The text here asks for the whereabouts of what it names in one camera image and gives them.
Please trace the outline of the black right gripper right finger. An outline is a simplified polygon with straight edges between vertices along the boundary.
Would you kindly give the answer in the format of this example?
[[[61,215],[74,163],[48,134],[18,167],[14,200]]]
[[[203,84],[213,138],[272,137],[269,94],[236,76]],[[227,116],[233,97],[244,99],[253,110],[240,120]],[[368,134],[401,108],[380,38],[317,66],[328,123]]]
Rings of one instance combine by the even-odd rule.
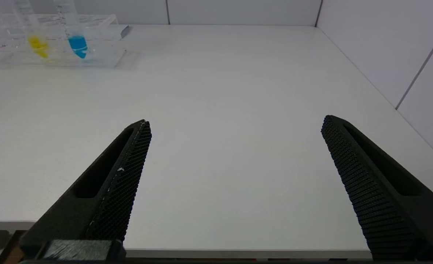
[[[433,191],[350,122],[321,134],[374,261],[433,261]]]

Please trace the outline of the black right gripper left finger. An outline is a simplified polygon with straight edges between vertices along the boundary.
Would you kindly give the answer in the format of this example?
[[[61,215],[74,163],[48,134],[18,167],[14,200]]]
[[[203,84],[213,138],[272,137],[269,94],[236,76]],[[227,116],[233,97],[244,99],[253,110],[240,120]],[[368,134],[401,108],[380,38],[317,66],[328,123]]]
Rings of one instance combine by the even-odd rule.
[[[144,119],[126,127],[23,235],[25,257],[55,239],[123,242],[151,139]]]

